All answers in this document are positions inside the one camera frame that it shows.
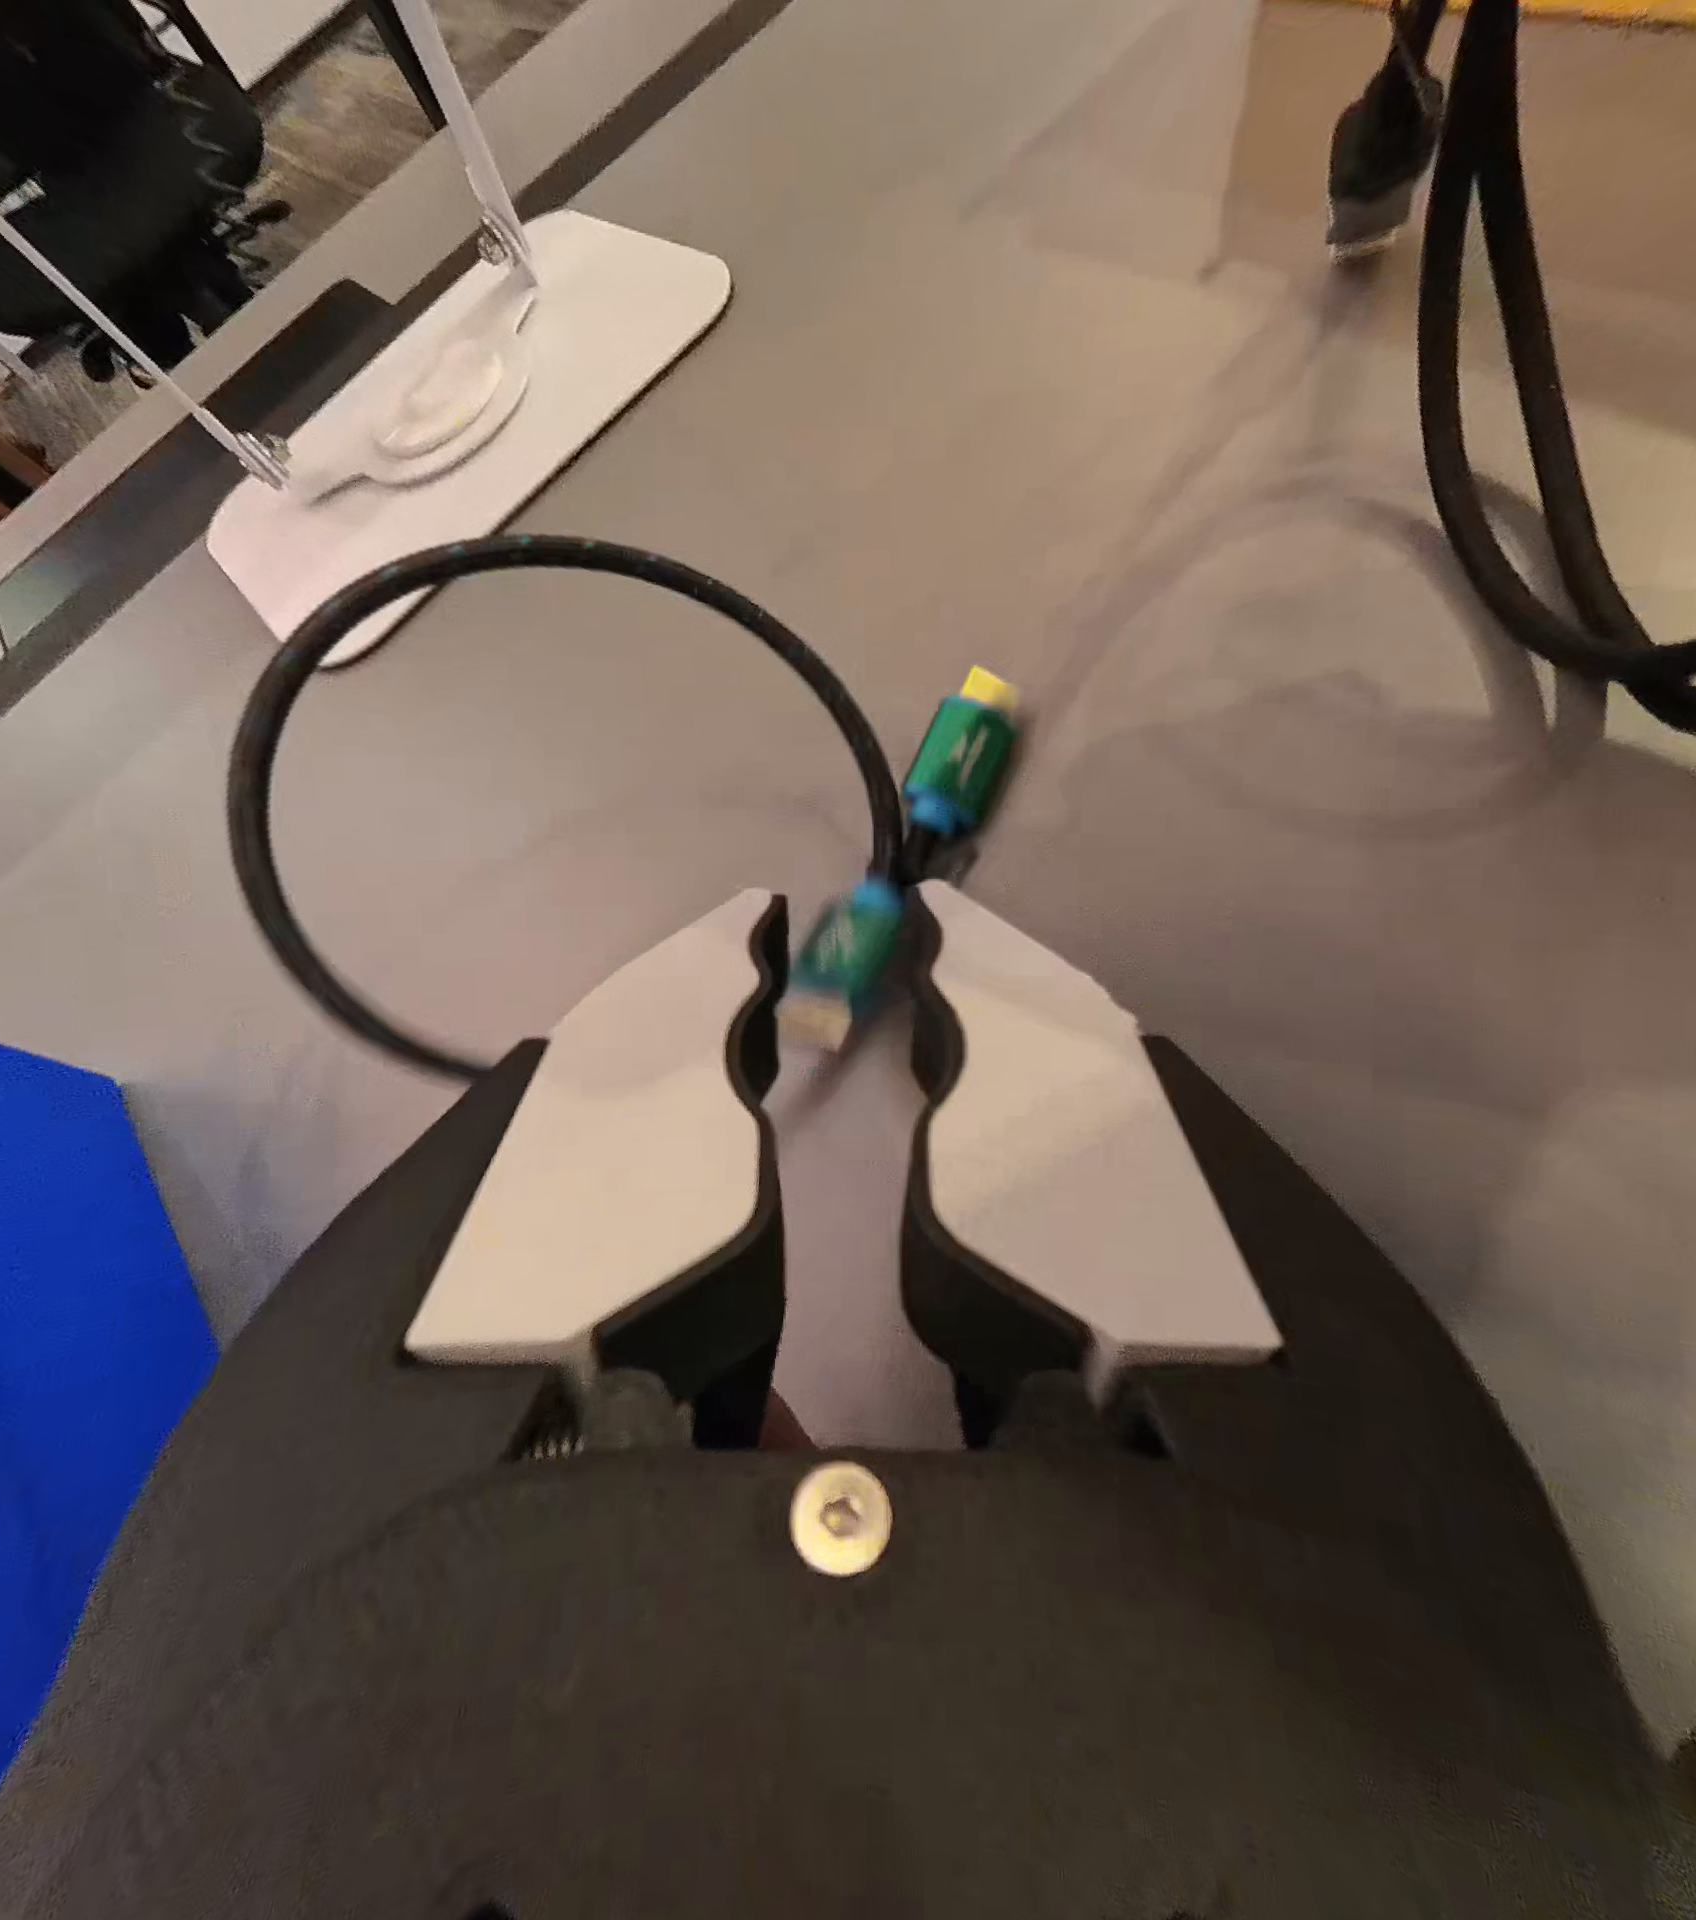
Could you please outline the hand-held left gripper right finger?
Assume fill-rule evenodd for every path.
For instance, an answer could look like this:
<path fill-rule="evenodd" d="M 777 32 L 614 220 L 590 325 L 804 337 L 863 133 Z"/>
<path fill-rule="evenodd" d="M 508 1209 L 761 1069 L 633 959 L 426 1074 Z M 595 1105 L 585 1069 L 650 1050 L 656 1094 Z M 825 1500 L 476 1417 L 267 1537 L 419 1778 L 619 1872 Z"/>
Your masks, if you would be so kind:
<path fill-rule="evenodd" d="M 982 1450 L 1022 1388 L 1088 1409 L 1155 1367 L 1281 1347 L 1137 1018 L 957 886 L 911 910 L 903 1304 Z"/>

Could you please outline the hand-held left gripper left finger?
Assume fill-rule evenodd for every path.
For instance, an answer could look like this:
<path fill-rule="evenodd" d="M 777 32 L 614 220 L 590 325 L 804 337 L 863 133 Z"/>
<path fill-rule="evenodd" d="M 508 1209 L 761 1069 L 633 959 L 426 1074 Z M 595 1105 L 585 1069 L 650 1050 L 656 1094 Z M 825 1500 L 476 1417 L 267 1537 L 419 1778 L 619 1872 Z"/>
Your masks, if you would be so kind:
<path fill-rule="evenodd" d="M 553 1028 L 404 1333 L 426 1365 L 644 1373 L 702 1450 L 757 1450 L 788 1314 L 765 1096 L 788 899 L 751 887 Z"/>

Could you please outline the black braided cable green plugs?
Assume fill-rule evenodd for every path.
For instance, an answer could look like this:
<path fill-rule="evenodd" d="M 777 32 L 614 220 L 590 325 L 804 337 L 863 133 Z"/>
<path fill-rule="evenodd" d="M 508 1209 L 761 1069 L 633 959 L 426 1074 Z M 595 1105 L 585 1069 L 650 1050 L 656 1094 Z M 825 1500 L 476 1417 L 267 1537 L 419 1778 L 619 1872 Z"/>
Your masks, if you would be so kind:
<path fill-rule="evenodd" d="M 393 1021 L 312 946 L 285 892 L 269 794 L 291 709 L 326 658 L 374 612 L 461 579 L 526 571 L 616 577 L 714 612 L 757 639 L 819 702 L 860 779 L 870 864 L 859 886 L 817 916 L 794 954 L 778 1021 L 794 1043 L 840 1053 L 884 991 L 909 899 L 929 879 L 945 876 L 949 860 L 992 818 L 1019 752 L 1022 696 L 1003 676 L 971 669 L 936 702 L 907 775 L 895 776 L 860 702 L 792 626 L 716 575 L 619 540 L 508 533 L 444 543 L 363 575 L 294 626 L 242 708 L 225 776 L 229 856 L 265 946 L 332 1025 L 387 1059 L 455 1085 L 487 1069 Z"/>

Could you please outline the blue plastic bin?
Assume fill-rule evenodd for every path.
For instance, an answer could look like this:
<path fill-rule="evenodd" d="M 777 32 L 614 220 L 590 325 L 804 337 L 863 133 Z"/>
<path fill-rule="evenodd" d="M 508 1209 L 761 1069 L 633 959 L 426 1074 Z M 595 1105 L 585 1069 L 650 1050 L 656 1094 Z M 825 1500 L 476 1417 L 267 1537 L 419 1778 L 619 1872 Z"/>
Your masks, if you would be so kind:
<path fill-rule="evenodd" d="M 124 1092 L 0 1043 L 0 1777 L 216 1353 Z"/>

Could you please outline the white desk stand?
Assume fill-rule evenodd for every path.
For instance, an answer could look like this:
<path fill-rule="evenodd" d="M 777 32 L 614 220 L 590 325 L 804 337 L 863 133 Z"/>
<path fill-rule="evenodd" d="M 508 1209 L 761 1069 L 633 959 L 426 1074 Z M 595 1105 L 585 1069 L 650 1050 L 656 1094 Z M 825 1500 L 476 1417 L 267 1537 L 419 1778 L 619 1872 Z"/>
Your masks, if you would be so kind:
<path fill-rule="evenodd" d="M 414 554 L 469 556 L 658 385 L 725 313 L 725 263 L 571 209 L 525 222 L 429 4 L 394 19 L 447 114 L 481 213 L 477 264 L 355 372 L 291 436 L 237 429 L 184 395 L 106 309 L 12 220 L 0 248 L 169 392 L 242 466 L 207 551 L 271 635 L 288 643 L 332 596 L 381 596 L 315 654 L 340 669 L 436 586 Z"/>

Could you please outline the black office chair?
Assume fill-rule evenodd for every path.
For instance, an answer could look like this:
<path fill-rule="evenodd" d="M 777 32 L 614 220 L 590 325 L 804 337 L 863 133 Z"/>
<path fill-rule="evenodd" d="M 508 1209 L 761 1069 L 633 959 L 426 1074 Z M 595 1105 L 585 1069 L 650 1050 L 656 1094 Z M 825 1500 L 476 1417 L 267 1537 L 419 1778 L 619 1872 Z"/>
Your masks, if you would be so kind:
<path fill-rule="evenodd" d="M 0 214 L 164 372 L 267 273 L 265 130 L 177 4 L 0 2 Z"/>

